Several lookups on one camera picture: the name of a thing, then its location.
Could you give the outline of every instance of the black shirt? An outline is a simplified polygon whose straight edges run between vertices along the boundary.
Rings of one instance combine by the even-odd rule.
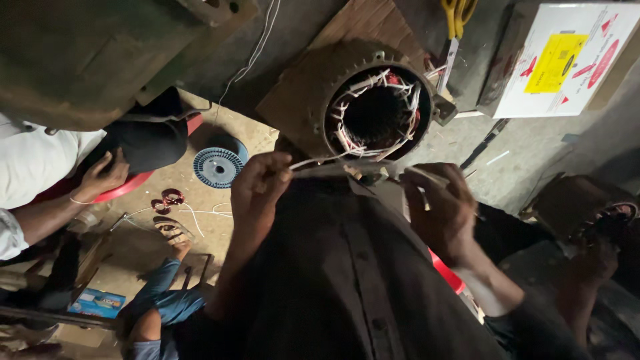
[[[229,324],[200,312],[178,327],[182,359],[508,356],[435,270],[409,223],[344,179],[293,182],[246,271],[251,292]],[[566,326],[531,306],[494,319],[513,335],[509,349],[587,357]]]

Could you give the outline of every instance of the copper coil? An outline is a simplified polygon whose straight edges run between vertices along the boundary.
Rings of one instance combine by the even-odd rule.
[[[162,200],[151,200],[151,207],[156,213],[160,215],[167,215],[171,212],[171,205],[180,205],[184,203],[184,194],[177,189],[166,189],[162,191]]]

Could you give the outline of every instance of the blue box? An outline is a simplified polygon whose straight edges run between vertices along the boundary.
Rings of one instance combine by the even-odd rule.
[[[68,311],[114,319],[125,300],[127,298],[122,295],[87,288]]]

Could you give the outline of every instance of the person's left hand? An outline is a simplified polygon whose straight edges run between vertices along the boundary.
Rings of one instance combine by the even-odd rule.
[[[267,236],[275,217],[276,202],[289,186],[291,155],[267,152],[252,157],[231,186],[234,239],[256,241]]]

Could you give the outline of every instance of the yellow scissors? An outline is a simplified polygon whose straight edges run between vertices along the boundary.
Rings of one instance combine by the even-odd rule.
[[[438,80],[438,94],[444,92],[451,75],[453,61],[458,53],[458,40],[462,38],[463,26],[471,19],[478,0],[440,0],[440,4],[447,14],[447,26],[449,27],[449,41],[445,44],[446,62],[444,71]]]
[[[440,4],[447,14],[449,40],[454,37],[461,39],[463,26],[471,19],[476,9],[477,0],[440,0]]]

